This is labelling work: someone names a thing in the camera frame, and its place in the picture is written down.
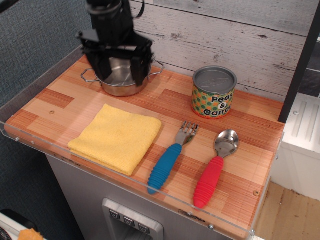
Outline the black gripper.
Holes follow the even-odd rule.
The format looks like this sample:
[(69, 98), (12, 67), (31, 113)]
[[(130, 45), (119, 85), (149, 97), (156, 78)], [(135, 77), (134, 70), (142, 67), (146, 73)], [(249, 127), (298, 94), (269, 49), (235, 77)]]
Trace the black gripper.
[(101, 81), (111, 74), (110, 57), (130, 60), (132, 79), (140, 87), (151, 70), (152, 42), (134, 31), (127, 9), (90, 9), (92, 29), (79, 31), (76, 38)]

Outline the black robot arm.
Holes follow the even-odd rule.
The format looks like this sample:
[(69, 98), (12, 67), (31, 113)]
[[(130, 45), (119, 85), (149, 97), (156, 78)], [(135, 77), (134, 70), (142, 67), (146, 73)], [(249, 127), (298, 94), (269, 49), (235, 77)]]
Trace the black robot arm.
[(127, 0), (88, 0), (92, 28), (80, 31), (82, 51), (100, 80), (112, 74), (111, 59), (129, 60), (131, 76), (141, 86), (153, 61), (152, 41), (134, 30)]

